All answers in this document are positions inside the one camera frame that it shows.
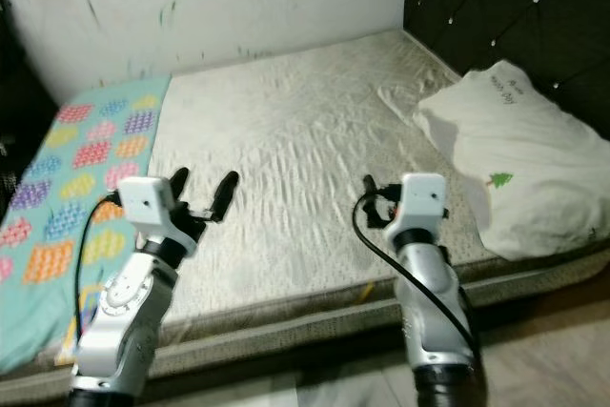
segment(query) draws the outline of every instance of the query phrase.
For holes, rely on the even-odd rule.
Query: teal blanket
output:
[[[0,374],[66,333],[87,216],[118,180],[147,173],[169,82],[84,92],[57,114],[0,226]],[[101,206],[85,243],[82,288],[117,271],[134,237],[119,207]]]

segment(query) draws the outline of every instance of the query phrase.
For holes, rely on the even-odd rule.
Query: white pillow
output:
[[[610,143],[521,69],[500,61],[469,71],[422,100],[414,120],[463,176],[488,250],[514,260],[610,235]]]

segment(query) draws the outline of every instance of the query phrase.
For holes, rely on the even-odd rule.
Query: white mattress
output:
[[[484,250],[459,177],[411,121],[418,100],[457,78],[403,31],[175,77],[149,174],[189,167],[183,198],[194,209],[227,171],[241,183],[225,222],[179,268],[152,376],[397,323],[393,274],[351,227],[366,173],[377,183],[408,171],[448,178],[441,239],[476,303],[601,270],[607,250],[520,264],[518,274],[518,263]],[[50,362],[41,355],[0,381],[0,404],[65,393],[69,371],[41,372]]]
[[[401,31],[174,78],[149,174],[189,167],[183,197],[195,209],[210,204],[226,171],[241,183],[226,222],[181,266],[167,321],[390,276],[356,239],[351,209],[366,173],[381,183],[413,170],[451,173],[393,111],[451,80]],[[459,227],[460,261],[476,252],[463,248],[482,247],[453,185],[446,229]]]

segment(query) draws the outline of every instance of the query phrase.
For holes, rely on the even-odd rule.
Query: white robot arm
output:
[[[407,357],[420,407],[472,406],[487,403],[487,390],[474,330],[464,312],[467,298],[460,293],[458,276],[437,245],[438,229],[448,216],[445,179],[437,173],[407,173],[401,185],[377,190],[370,175],[364,179],[370,228],[385,228],[385,238],[396,252],[392,259],[359,230],[358,237],[400,273],[396,298],[403,316]],[[383,220],[375,208],[382,195],[397,203],[392,221]]]
[[[79,340],[68,405],[129,406],[154,358],[163,315],[172,302],[176,269],[194,254],[207,222],[220,222],[239,176],[220,183],[211,208],[196,214],[178,202],[187,169],[172,178],[130,177],[119,183],[125,216],[146,240],[105,285],[95,318]]]

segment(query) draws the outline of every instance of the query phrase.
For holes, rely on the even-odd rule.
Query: padded headboard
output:
[[[508,59],[610,139],[610,0],[405,0],[404,28],[459,73]]]

